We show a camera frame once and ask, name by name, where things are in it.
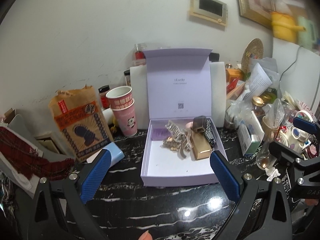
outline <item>brown paper bag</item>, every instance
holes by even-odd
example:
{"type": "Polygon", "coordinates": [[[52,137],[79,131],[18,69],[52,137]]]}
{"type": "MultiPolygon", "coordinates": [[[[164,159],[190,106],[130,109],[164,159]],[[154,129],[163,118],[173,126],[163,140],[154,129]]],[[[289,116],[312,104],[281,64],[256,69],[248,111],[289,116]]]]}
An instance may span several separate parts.
{"type": "Polygon", "coordinates": [[[49,109],[67,144],[83,162],[113,141],[92,86],[58,91],[49,109]]]}

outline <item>framed picture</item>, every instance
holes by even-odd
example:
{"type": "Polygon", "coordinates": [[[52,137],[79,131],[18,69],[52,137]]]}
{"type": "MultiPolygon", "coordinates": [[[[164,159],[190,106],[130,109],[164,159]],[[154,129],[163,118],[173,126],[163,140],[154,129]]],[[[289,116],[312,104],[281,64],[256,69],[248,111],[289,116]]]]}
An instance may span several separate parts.
{"type": "Polygon", "coordinates": [[[270,12],[274,11],[272,0],[239,0],[240,15],[257,22],[269,29],[271,26],[270,12]]]}

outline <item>yellow watering can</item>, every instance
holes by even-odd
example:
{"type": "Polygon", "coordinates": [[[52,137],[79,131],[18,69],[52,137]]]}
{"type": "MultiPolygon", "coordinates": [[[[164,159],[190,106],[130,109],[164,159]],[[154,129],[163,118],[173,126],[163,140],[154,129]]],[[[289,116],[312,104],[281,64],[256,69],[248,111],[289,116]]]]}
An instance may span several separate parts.
{"type": "Polygon", "coordinates": [[[306,28],[303,26],[296,26],[294,19],[284,13],[272,12],[272,29],[273,36],[275,38],[296,43],[297,34],[296,32],[305,32],[306,28]]]}

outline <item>stacked cups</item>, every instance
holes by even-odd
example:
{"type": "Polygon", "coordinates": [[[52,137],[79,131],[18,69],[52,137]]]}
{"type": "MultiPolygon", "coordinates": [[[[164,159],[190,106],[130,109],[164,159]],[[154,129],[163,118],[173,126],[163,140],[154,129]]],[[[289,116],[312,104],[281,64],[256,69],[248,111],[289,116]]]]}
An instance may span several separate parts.
{"type": "Polygon", "coordinates": [[[137,133],[136,112],[132,87],[121,86],[111,89],[107,94],[110,108],[118,121],[120,129],[125,136],[133,136],[137,133]]]}

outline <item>open box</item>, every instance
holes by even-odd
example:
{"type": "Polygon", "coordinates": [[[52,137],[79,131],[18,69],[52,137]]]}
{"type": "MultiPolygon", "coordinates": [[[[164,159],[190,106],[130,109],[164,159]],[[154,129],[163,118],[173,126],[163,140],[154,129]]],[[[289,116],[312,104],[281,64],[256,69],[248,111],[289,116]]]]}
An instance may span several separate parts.
{"type": "Polygon", "coordinates": [[[168,120],[184,127],[194,117],[211,120],[216,138],[214,150],[227,159],[218,131],[211,119],[211,49],[147,50],[148,103],[150,123],[144,150],[141,178],[145,186],[177,187],[218,182],[210,160],[196,160],[192,151],[180,153],[153,140],[155,131],[168,120]]]}

